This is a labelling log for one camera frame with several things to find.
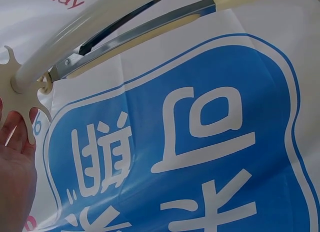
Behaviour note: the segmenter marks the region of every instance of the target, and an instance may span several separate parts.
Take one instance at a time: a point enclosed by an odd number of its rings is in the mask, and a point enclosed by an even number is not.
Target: white banner
[[[0,0],[0,62],[95,0]],[[199,0],[163,0],[119,35]],[[318,0],[204,16],[40,95],[24,231],[319,231]]]

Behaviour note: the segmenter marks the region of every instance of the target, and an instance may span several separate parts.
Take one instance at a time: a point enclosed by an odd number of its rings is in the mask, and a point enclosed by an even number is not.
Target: blue outline
[[[161,67],[169,64],[170,62],[172,62],[172,61],[174,61],[174,60],[182,57],[183,55],[185,55],[185,54],[187,54],[187,53],[195,50],[196,48],[198,48],[198,47],[200,47],[200,46],[202,46],[202,45],[205,45],[205,44],[207,44],[207,43],[209,43],[209,42],[212,42],[212,41],[214,41],[214,40],[217,40],[217,39],[221,39],[221,38],[225,38],[225,37],[231,37],[231,36],[248,36],[248,37],[251,37],[251,38],[253,38],[253,39],[256,39],[256,40],[258,40],[258,41],[266,44],[267,46],[269,46],[269,47],[271,47],[272,49],[274,49],[275,51],[277,51],[277,52],[285,59],[285,61],[287,62],[287,64],[289,65],[289,67],[290,67],[290,69],[291,69],[291,72],[292,72],[292,75],[293,75],[293,79],[294,79],[294,83],[295,83],[295,87],[296,87],[296,94],[297,94],[297,109],[296,109],[296,114],[295,114],[295,117],[294,117],[294,120],[293,120],[292,131],[291,131],[292,143],[293,143],[293,148],[294,148],[294,150],[295,150],[296,156],[298,157],[299,163],[300,163],[300,165],[301,165],[303,175],[304,175],[304,177],[305,177],[305,179],[306,179],[306,181],[307,181],[307,183],[308,183],[308,185],[309,185],[309,187],[310,187],[310,190],[311,190],[311,192],[312,192],[312,196],[313,196],[313,198],[314,198],[315,206],[316,206],[316,210],[317,210],[318,223],[319,223],[319,221],[320,221],[320,204],[319,204],[319,199],[318,199],[318,196],[317,196],[315,187],[314,187],[314,185],[313,185],[313,183],[312,183],[312,181],[311,181],[311,179],[310,179],[310,177],[309,177],[309,175],[308,175],[308,173],[307,173],[306,166],[305,166],[305,164],[304,164],[302,155],[301,155],[301,153],[300,153],[300,151],[299,151],[299,149],[298,149],[297,142],[296,142],[296,138],[295,138],[296,121],[297,121],[297,117],[298,117],[298,114],[299,114],[299,111],[300,111],[300,105],[301,105],[300,88],[299,88],[299,83],[298,83],[298,78],[297,78],[297,75],[296,75],[296,71],[295,71],[292,63],[291,63],[290,60],[288,59],[288,57],[287,57],[280,49],[278,49],[278,48],[275,47],[274,45],[270,44],[269,42],[267,42],[267,41],[265,41],[265,40],[263,40],[263,39],[261,39],[261,38],[259,38],[259,37],[257,37],[257,36],[254,36],[254,35],[251,35],[251,34],[247,34],[247,33],[232,33],[232,34],[226,34],[226,35],[217,36],[217,37],[211,38],[211,39],[209,39],[209,40],[206,40],[206,41],[204,41],[204,42],[202,42],[202,43],[200,43],[200,44],[192,47],[191,49],[189,49],[189,50],[181,53],[180,55],[178,55],[178,56],[176,56],[176,57],[168,60],[167,62],[165,62],[165,63],[163,63],[163,64],[155,67],[154,69],[152,69],[152,70],[150,70],[150,71],[148,71],[148,72],[146,72],[146,73],[144,73],[144,74],[142,74],[142,75],[140,75],[140,76],[138,76],[138,77],[136,77],[136,78],[133,78],[133,79],[131,79],[131,80],[129,80],[129,81],[126,81],[126,82],[124,82],[123,84],[121,84],[121,85],[119,85],[119,86],[117,86],[117,87],[114,87],[114,88],[108,89],[108,90],[106,90],[106,91],[97,93],[97,94],[95,94],[95,95],[88,96],[88,97],[85,97],[85,98],[83,98],[83,99],[79,99],[79,100],[77,100],[77,101],[70,102],[70,103],[66,104],[64,107],[62,107],[62,108],[56,113],[56,115],[54,116],[53,120],[56,118],[56,116],[60,113],[61,110],[63,110],[65,107],[67,107],[67,106],[69,106],[69,105],[72,105],[72,104],[75,104],[75,103],[77,103],[77,102],[84,101],[84,100],[87,100],[87,99],[90,99],[90,98],[93,98],[93,97],[96,97],[96,96],[99,96],[99,95],[106,94],[106,93],[108,93],[108,92],[117,90],[117,89],[123,87],[124,85],[127,85],[127,84],[129,84],[129,83],[131,83],[131,82],[133,82],[133,81],[138,80],[139,78],[142,78],[142,77],[144,77],[144,76],[146,76],[146,75],[148,75],[148,74],[150,74],[150,73],[158,70],[159,68],[161,68]],[[59,207],[58,207],[57,198],[56,198],[56,195],[55,195],[55,193],[54,193],[54,191],[53,191],[52,185],[51,185],[50,180],[49,180],[49,177],[48,177],[48,173],[47,173],[48,169],[47,169],[47,167],[46,167],[45,157],[44,157],[45,141],[46,141],[46,139],[47,139],[47,135],[48,135],[50,126],[48,127],[48,130],[47,130],[47,132],[46,132],[46,134],[45,134],[44,141],[43,141],[42,159],[43,159],[43,164],[44,164],[44,168],[45,168],[45,175],[46,175],[47,180],[48,180],[48,182],[49,182],[50,189],[51,189],[51,191],[52,191],[52,193],[53,193],[54,200],[55,200],[55,203],[56,203],[56,207],[57,207],[57,210],[58,210]]]

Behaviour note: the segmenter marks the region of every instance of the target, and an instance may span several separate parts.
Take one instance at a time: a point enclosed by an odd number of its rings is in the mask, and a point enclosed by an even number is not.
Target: japanese character
[[[126,223],[108,227],[108,225],[120,215],[120,212],[118,212],[113,206],[109,206],[92,224],[90,224],[88,221],[89,209],[90,207],[85,207],[80,213],[79,222],[81,227],[84,229],[84,231],[78,231],[78,232],[107,232],[107,231],[120,230],[120,229],[124,229],[132,226],[129,222],[126,222]],[[77,221],[75,214],[68,215],[65,218],[65,220],[68,221],[68,223],[74,227],[79,226],[79,223]]]
[[[228,100],[228,115],[209,125],[201,124],[201,111],[211,101],[225,97]],[[164,126],[164,150],[162,161],[151,168],[152,173],[160,173],[213,161],[233,154],[256,143],[251,132],[218,144],[176,154],[176,126],[174,108],[178,101],[194,98],[193,87],[184,87],[171,92],[164,100],[162,108]],[[242,126],[242,101],[240,93],[233,87],[221,87],[200,96],[191,106],[189,131],[197,138],[217,135],[228,130],[238,130]]]
[[[218,213],[218,209],[225,205],[249,180],[251,174],[241,170],[225,187],[216,192],[215,181],[202,184],[205,216],[196,219],[174,221],[169,223],[171,232],[192,231],[204,229],[204,232],[217,232],[219,225],[241,220],[257,213],[256,203],[251,202],[230,211]],[[193,200],[178,200],[163,203],[161,210],[182,209],[194,212],[198,204]]]
[[[92,166],[83,169],[79,142],[78,142],[78,132],[77,130],[72,130],[71,132],[71,142],[72,142],[72,152],[75,164],[75,170],[77,174],[79,190],[83,197],[95,196],[99,189],[101,183],[101,193],[105,192],[109,185],[115,184],[118,188],[125,178],[129,175],[130,165],[131,165],[131,151],[130,151],[130,141],[129,138],[132,135],[131,126],[125,127],[128,114],[121,112],[117,127],[120,129],[113,133],[109,133],[110,128],[107,124],[99,121],[97,130],[106,135],[96,138],[95,126],[90,124],[87,126],[87,134],[89,139],[89,144],[85,146],[81,152],[82,156],[90,156],[92,161]],[[120,145],[111,149],[111,144],[114,142],[120,142]],[[100,161],[99,161],[99,151],[98,145],[102,147],[103,150],[103,160],[104,160],[104,179],[101,182],[100,173]],[[122,159],[116,161],[113,165],[112,154],[114,156],[121,156]],[[120,173],[113,175],[113,169],[120,170]],[[85,184],[85,175],[93,178],[93,186],[87,188]],[[67,195],[70,203],[70,192],[67,191]]]

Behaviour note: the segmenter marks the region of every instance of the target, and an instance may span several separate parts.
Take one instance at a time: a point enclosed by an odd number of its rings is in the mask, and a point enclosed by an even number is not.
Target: blue shape
[[[292,141],[319,211],[318,198],[298,151],[294,135],[294,125],[300,107],[298,81],[290,61],[282,52],[255,36],[231,34],[208,40],[164,65],[206,43],[229,36],[249,36],[262,41],[282,55],[290,65],[298,96],[297,112],[291,134]],[[164,65],[126,84],[153,73]],[[255,144],[214,161],[153,174],[152,166],[163,159],[164,100],[169,93],[183,87],[193,87],[194,98],[185,98],[174,107],[177,155],[252,132],[255,133]],[[220,87],[233,87],[239,91],[243,113],[241,128],[205,138],[193,137],[189,132],[189,112],[192,104],[203,94]],[[64,218],[70,213],[80,213],[87,206],[91,206],[88,213],[90,224],[109,206],[113,206],[120,215],[108,226],[130,222],[132,227],[121,231],[169,231],[168,224],[172,221],[205,216],[201,187],[203,183],[214,180],[216,192],[219,192],[242,169],[247,170],[252,177],[224,206],[218,209],[218,213],[255,202],[257,214],[220,225],[219,232],[309,231],[310,218],[306,200],[285,148],[285,131],[291,114],[290,107],[291,100],[286,79],[280,67],[271,58],[249,47],[227,45],[203,52],[119,96],[68,111],[57,122],[51,137],[47,138],[49,139],[50,173],[58,191],[58,195],[54,196],[59,196],[62,204],[61,216],[55,225],[58,228],[57,231],[81,231],[80,225],[77,227],[66,225]],[[203,107],[201,123],[207,125],[219,121],[228,115],[228,110],[228,102],[225,98],[214,100]],[[108,124],[109,134],[117,132],[121,130],[117,127],[117,119],[121,112],[128,114],[124,127],[131,126],[132,130],[132,136],[128,138],[131,150],[130,174],[120,187],[115,188],[114,184],[110,185],[103,193],[100,193],[102,189],[100,187],[94,197],[82,198],[73,158],[72,130],[76,129],[78,132],[78,145],[81,151],[89,143],[87,125],[93,124],[97,139],[105,134],[97,131],[99,121]],[[111,148],[120,145],[119,141],[115,141]],[[101,146],[97,149],[102,180],[105,175],[104,153]],[[112,155],[111,157],[113,163],[122,159],[121,156]],[[90,157],[82,156],[81,162],[84,168],[93,165]],[[115,170],[112,175],[119,173],[120,171]],[[93,178],[85,176],[84,181],[87,187],[94,185]],[[78,195],[72,205],[69,204],[67,189],[75,190]],[[195,212],[179,209],[160,210],[161,203],[181,199],[195,200],[198,209]]]

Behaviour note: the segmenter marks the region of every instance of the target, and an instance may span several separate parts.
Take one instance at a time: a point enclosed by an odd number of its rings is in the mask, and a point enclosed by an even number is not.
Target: human hand
[[[32,122],[37,112],[35,108],[30,111]],[[35,152],[22,117],[9,113],[0,130],[0,232],[21,232],[24,228],[36,194]]]

